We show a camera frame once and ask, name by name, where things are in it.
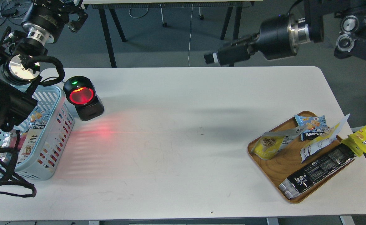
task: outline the white snack package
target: white snack package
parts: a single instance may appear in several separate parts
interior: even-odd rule
[[[324,134],[318,136],[317,138],[310,141],[307,145],[305,145],[300,151],[301,162],[307,159],[307,157],[309,157],[310,155],[315,154],[320,149],[331,144],[331,142],[336,139],[337,134],[341,131],[341,128],[343,128],[343,125],[345,124],[349,116],[350,114],[347,114],[334,127],[329,128],[327,131],[325,131]]]

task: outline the table leg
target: table leg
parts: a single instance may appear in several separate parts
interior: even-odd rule
[[[122,42],[126,42],[127,40],[126,40],[126,37],[124,36],[123,29],[122,29],[122,26],[120,25],[120,22],[119,22],[118,16],[116,15],[115,9],[110,8],[109,12],[112,15],[113,21],[115,22],[116,28],[120,35],[120,39],[122,40]]]
[[[100,225],[101,221],[89,221],[88,225]]]
[[[100,13],[101,24],[103,26],[105,42],[107,43],[107,49],[108,49],[110,65],[111,65],[112,68],[116,68],[117,66],[116,66],[115,54],[113,52],[112,40],[110,39],[107,16],[105,15],[105,10],[104,9],[98,9],[98,11]]]
[[[243,11],[242,6],[236,7],[236,18],[234,19],[234,30],[233,30],[233,40],[238,39],[238,32],[240,30],[240,22],[241,22],[241,12]]]
[[[224,18],[222,33],[220,34],[220,39],[224,40],[224,37],[226,36],[227,26],[229,25],[230,17],[232,15],[233,6],[230,6],[227,8],[226,17]]]
[[[340,216],[340,219],[343,225],[355,225],[352,216]]]
[[[266,218],[268,225],[279,225],[279,220],[275,217]]]

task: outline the red scanner light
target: red scanner light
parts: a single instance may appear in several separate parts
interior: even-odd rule
[[[94,91],[91,88],[81,87],[72,91],[69,95],[69,99],[74,104],[87,104],[94,97]]]

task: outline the black snack package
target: black snack package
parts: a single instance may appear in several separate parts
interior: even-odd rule
[[[291,174],[279,185],[279,189],[288,199],[295,198],[347,165],[355,157],[355,153],[349,147],[339,144],[312,163]]]

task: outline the desk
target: desk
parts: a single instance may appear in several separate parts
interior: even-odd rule
[[[119,18],[116,14],[116,8],[160,8],[162,15],[162,24],[164,27],[167,26],[167,23],[164,22],[162,8],[179,8],[179,7],[227,7],[226,16],[224,19],[224,24],[222,27],[222,32],[220,35],[220,39],[224,40],[226,36],[227,26],[230,21],[230,17],[233,11],[233,7],[236,7],[236,15],[234,19],[234,30],[233,30],[233,40],[238,39],[238,32],[240,29],[240,21],[241,21],[241,12],[243,10],[243,2],[239,0],[226,1],[226,0],[84,0],[83,4],[88,5],[91,4],[93,8],[98,9],[101,25],[104,32],[105,43],[107,44],[108,55],[111,67],[116,68],[116,60],[114,55],[114,50],[112,46],[112,40],[109,33],[109,26],[107,22],[107,16],[105,14],[105,9],[109,9],[112,19],[115,23],[115,26],[118,30],[120,39],[122,42],[126,42],[127,39],[124,35],[122,26],[119,22]]]
[[[255,218],[366,214],[366,160],[293,205],[247,153],[301,111],[343,113],[316,67],[70,68],[105,106],[76,120],[35,198],[0,195],[0,220]],[[56,74],[45,70],[43,77]],[[314,92],[309,94],[309,85]],[[351,133],[348,124],[341,137]]]

